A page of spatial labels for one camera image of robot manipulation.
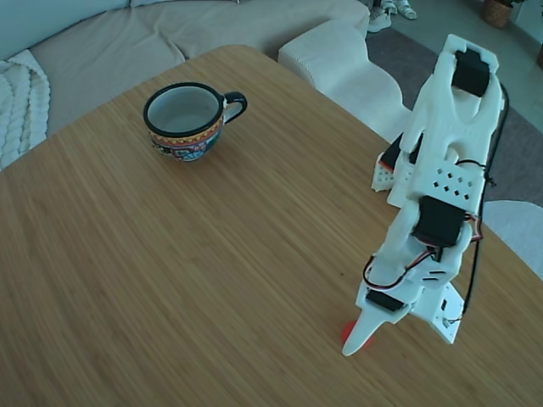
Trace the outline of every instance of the black mug rim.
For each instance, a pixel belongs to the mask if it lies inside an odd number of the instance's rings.
[[[202,125],[194,130],[189,130],[189,131],[179,131],[179,132],[165,131],[153,125],[153,123],[151,123],[148,117],[148,112],[149,112],[149,108],[151,107],[151,104],[154,102],[154,100],[158,96],[172,89],[177,89],[178,87],[199,87],[200,89],[204,89],[208,91],[209,93],[213,94],[213,96],[216,97],[217,102],[219,103],[219,109],[216,115],[213,117],[213,119],[208,121],[205,125]],[[212,127],[221,118],[223,111],[224,111],[224,96],[222,96],[218,91],[213,89],[211,86],[208,86],[208,85],[205,85],[204,83],[199,83],[199,82],[179,82],[179,83],[174,83],[173,85],[169,85],[167,87],[163,87],[159,91],[155,92],[153,96],[151,96],[151,98],[148,99],[148,101],[145,103],[145,107],[143,108],[143,121],[145,121],[145,125],[153,133],[156,133],[159,136],[170,137],[170,138],[184,138],[184,137],[194,136]]]

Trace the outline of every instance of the white robotic arm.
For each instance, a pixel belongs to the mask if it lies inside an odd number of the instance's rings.
[[[503,109],[497,68],[493,53],[449,35],[406,130],[379,155],[372,187],[391,188],[388,202],[400,212],[362,272],[362,312],[344,355],[410,313],[453,343],[464,302],[451,280],[482,238],[485,165]]]

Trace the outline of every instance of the knitted blanket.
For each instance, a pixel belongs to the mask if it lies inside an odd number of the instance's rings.
[[[44,141],[49,81],[31,52],[0,61],[0,170]]]

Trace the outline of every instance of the painted mug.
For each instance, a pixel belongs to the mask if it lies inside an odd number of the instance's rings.
[[[182,82],[160,89],[145,103],[143,120],[153,147],[179,161],[194,161],[211,150],[226,123],[247,108],[240,92],[221,95],[203,83]]]

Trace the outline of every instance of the wooden table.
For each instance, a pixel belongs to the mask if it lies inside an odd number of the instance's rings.
[[[249,99],[191,164],[160,157],[141,117],[174,81]],[[396,213],[369,187],[384,148],[224,47],[32,150],[0,174],[0,405],[541,406],[543,282],[489,231],[454,345],[407,317],[341,355]]]

